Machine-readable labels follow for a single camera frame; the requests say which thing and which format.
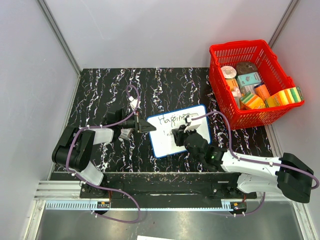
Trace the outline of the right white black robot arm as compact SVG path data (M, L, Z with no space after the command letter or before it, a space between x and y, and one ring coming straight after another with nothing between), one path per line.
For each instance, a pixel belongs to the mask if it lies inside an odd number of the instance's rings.
M191 157L210 172L238 173L237 180L227 186L228 194L239 198L244 193L281 193L286 198L309 203L314 172L292 153L281 157L260 157L235 153L214 146L195 129L182 125L172 131L174 143L185 147Z

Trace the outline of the blue framed whiteboard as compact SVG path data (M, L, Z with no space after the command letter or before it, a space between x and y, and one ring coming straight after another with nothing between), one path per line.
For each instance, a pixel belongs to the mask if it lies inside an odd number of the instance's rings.
M149 116L147 122L156 130L149 132L153 156L157 159L186 151L183 138L196 131L210 144L212 137L203 104Z

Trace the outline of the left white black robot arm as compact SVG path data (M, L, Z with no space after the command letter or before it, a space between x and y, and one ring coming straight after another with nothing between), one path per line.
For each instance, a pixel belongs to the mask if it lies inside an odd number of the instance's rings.
M91 162L93 146L115 142L123 129L141 134L157 130L155 126L143 119L138 111L129 116L123 109L107 113L102 124L111 125L111 127L85 129L79 134L75 143L72 142L79 128L67 125L51 156L55 164L62 167L68 164L68 169L72 173L78 174L82 180L91 183L90 190L98 198L106 196L109 189L104 174Z

